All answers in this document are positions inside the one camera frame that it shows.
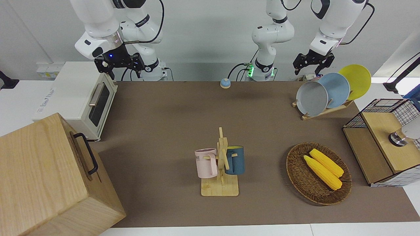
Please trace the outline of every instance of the wicker basket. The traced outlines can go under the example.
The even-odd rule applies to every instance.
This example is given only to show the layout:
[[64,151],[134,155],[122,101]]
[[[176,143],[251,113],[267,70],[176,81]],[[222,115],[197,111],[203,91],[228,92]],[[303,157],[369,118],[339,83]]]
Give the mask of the wicker basket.
[[[334,191],[330,189],[306,164],[303,155],[309,155],[312,149],[318,149],[344,170],[340,177],[343,185]],[[287,175],[293,186],[300,194],[312,202],[320,205],[333,205],[346,199],[352,188],[352,176],[343,160],[331,149],[313,142],[301,143],[294,146],[286,158]]]

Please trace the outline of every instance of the blue mug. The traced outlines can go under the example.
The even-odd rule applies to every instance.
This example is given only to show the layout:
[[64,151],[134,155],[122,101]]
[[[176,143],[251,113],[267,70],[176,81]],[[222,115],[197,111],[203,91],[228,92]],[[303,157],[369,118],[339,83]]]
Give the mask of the blue mug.
[[245,157],[243,146],[229,146],[226,152],[229,170],[225,168],[228,175],[240,175],[245,172]]

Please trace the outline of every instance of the oven window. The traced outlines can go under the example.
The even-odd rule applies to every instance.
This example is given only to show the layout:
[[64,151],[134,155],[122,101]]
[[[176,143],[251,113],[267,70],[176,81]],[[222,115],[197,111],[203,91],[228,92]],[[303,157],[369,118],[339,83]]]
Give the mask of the oven window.
[[99,96],[98,104],[95,107],[92,107],[89,114],[89,119],[92,121],[92,123],[96,127],[98,127],[99,125],[99,121],[102,117],[102,113],[105,109],[106,102],[108,101],[108,97],[109,97],[109,90],[105,85],[104,89],[102,90],[101,95]]

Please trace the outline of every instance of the light blue plate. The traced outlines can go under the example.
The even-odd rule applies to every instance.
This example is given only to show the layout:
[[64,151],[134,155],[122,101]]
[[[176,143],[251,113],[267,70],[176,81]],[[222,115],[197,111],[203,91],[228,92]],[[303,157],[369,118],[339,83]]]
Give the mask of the light blue plate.
[[350,94],[350,84],[347,79],[339,73],[328,73],[318,81],[327,90],[328,99],[332,99],[327,108],[336,108],[346,102]]

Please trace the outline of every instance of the white wall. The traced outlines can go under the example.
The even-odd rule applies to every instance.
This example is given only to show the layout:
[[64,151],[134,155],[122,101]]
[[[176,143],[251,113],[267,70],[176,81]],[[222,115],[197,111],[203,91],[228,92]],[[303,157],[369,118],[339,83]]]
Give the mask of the white wall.
[[[389,77],[408,59],[420,52],[420,29],[419,26],[413,25],[413,32],[401,44],[401,46],[392,54],[392,56],[381,66],[375,73],[375,77]],[[404,71],[414,60],[420,56],[414,57],[405,66],[403,66],[394,77],[397,77]],[[420,77],[420,66],[411,71],[409,77]]]
[[36,63],[52,62],[7,0],[0,0],[0,31],[0,70],[7,76],[35,79]]
[[[251,31],[254,27],[272,22],[265,14],[264,0],[163,1],[166,9],[163,28],[165,37],[157,46],[157,53],[169,65],[189,63],[184,70],[197,71],[203,66],[202,63],[209,63],[208,66],[212,67],[212,63],[233,65],[249,61],[257,49],[252,42]],[[73,46],[84,28],[68,0],[1,0],[1,2],[10,3],[29,32],[17,31],[13,18],[4,13],[3,7],[0,9],[2,21],[0,53],[7,55],[7,59],[2,56],[0,68],[5,68],[5,71],[20,79],[34,79],[36,78],[34,64],[47,60],[45,55],[42,55],[42,48],[56,63],[86,60]],[[297,2],[290,0],[289,5]],[[371,22],[352,44],[335,49],[336,59],[332,67],[325,69],[324,73],[335,72],[348,64],[358,63],[365,65],[374,74],[407,39],[413,26],[420,20],[419,1],[370,0],[370,2],[376,7]],[[148,0],[145,6],[152,19],[159,22],[161,13],[159,1]],[[120,19],[123,19],[122,11],[118,10]],[[366,8],[349,30],[345,41],[356,34],[369,14],[370,9]],[[289,12],[289,19],[296,29],[294,39],[275,46],[278,51],[275,66],[279,68],[279,79],[295,78],[292,62],[298,53],[307,53],[320,23],[310,10],[309,0],[303,0],[296,10]],[[4,32],[9,32],[9,36],[4,35]],[[38,46],[35,40],[22,36],[31,34],[39,42]],[[305,68],[301,74],[313,73],[314,69],[315,66]],[[214,77],[212,73],[206,71],[204,75],[196,78],[207,80]]]

